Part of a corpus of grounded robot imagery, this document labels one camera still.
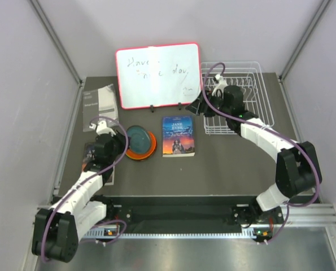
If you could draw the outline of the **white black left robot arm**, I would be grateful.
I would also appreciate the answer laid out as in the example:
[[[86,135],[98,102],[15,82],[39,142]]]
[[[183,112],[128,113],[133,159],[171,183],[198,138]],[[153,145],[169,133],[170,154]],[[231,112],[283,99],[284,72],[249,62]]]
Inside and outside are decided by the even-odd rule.
[[[109,224],[114,220],[115,210],[92,197],[108,181],[128,147],[125,130],[97,130],[94,158],[78,180],[55,204],[36,213],[32,254],[43,261],[68,263],[76,254],[79,242],[96,223]]]

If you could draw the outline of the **lime green plate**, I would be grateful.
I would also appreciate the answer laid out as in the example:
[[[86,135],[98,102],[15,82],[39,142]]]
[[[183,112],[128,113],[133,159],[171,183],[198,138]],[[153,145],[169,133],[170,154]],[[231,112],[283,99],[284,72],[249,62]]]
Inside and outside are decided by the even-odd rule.
[[[134,161],[145,161],[150,158],[150,156],[128,156],[128,158]]]

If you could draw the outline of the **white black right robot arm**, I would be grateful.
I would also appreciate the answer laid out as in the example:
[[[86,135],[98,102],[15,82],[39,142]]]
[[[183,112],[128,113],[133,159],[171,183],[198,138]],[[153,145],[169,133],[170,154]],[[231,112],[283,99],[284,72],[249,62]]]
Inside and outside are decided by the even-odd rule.
[[[275,161],[275,183],[250,203],[250,215],[255,222],[266,222],[272,209],[298,194],[319,190],[322,176],[314,145],[308,141],[298,143],[265,126],[245,108],[240,87],[230,85],[223,90],[203,91],[186,109],[205,117],[224,117],[230,130],[254,143]]]

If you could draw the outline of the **dark teal plate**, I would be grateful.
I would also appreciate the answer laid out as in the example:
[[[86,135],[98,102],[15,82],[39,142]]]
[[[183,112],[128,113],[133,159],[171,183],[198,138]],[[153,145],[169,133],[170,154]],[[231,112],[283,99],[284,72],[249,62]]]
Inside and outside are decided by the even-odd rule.
[[[133,125],[126,131],[129,138],[129,148],[136,154],[145,154],[151,147],[151,137],[148,131],[139,126]]]

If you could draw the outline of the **orange plate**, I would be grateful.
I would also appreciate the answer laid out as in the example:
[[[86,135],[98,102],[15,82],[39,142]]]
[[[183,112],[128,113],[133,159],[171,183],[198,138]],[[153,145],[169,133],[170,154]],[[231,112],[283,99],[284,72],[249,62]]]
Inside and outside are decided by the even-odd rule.
[[[148,150],[148,152],[144,153],[144,154],[138,154],[133,152],[131,149],[128,149],[126,152],[126,156],[152,156],[154,154],[154,152],[156,151],[157,148],[157,141],[156,141],[156,137],[154,136],[154,134],[151,131],[148,131],[148,134],[150,136],[151,139],[151,146]]]

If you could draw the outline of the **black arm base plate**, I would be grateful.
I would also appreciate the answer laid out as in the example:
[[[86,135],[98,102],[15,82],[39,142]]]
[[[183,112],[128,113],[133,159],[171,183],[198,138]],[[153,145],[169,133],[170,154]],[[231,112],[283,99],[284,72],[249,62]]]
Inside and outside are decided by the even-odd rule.
[[[254,196],[104,196],[93,201],[106,207],[105,221],[125,220],[133,225],[145,221],[223,220],[230,224],[282,221],[279,206],[262,211]]]

